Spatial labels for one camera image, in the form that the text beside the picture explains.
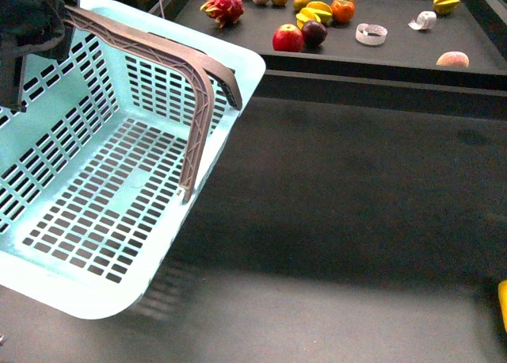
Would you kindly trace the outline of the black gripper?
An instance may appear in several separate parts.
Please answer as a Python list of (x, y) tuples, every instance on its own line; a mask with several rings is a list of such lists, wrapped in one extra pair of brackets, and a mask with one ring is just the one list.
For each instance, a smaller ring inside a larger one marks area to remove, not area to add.
[(73, 30), (63, 22), (78, 0), (1, 0), (1, 106), (24, 112), (25, 57), (64, 60)]

